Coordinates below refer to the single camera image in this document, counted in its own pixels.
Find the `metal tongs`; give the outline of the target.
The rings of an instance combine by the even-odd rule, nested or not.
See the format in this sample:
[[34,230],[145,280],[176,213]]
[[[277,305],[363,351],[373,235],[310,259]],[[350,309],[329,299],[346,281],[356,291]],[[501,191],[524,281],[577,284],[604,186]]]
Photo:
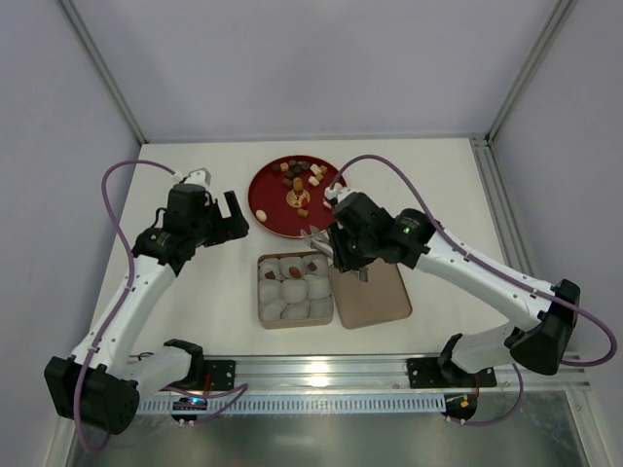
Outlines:
[[[329,235],[326,231],[319,230],[316,226],[309,226],[309,229],[300,231],[301,238],[309,248],[324,255],[331,263],[334,263],[334,251],[330,244]],[[351,270],[349,272],[356,276],[361,282],[368,282],[368,267]]]

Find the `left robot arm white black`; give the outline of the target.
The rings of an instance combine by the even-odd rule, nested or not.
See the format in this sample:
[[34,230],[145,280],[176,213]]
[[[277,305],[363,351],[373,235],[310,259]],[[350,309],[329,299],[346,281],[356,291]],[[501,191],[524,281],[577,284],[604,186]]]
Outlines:
[[224,198],[229,216],[202,185],[180,183],[169,190],[161,225],[137,237],[128,272],[93,330],[69,357],[54,357],[45,368],[60,416],[119,435],[139,404],[160,390],[203,387],[207,370],[198,344],[171,339],[143,362],[128,359],[155,305],[197,250],[247,236],[236,194]]

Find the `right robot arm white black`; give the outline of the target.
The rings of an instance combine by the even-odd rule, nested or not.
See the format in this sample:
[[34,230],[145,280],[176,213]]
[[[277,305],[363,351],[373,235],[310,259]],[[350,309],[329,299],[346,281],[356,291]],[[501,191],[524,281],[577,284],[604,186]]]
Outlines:
[[457,286],[506,318],[489,331],[449,338],[437,365],[451,386],[469,382],[489,367],[512,363],[544,376],[558,372],[577,321],[576,284],[564,279],[552,285],[480,259],[417,209],[391,216],[352,188],[328,188],[325,200],[334,219],[327,232],[339,271],[364,269],[377,260],[417,269]]

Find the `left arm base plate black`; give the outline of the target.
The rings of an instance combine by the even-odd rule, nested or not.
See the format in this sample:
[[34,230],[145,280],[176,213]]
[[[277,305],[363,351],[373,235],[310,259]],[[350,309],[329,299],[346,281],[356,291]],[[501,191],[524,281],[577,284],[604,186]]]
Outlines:
[[204,393],[229,391],[235,387],[235,360],[205,359],[201,389]]

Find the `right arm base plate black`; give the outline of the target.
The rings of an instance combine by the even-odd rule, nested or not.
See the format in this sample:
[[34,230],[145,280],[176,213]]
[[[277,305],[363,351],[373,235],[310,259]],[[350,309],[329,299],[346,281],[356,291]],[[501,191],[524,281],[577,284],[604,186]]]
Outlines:
[[497,381],[493,368],[477,374],[460,369],[452,361],[438,356],[412,357],[406,360],[407,376],[412,389],[493,388]]

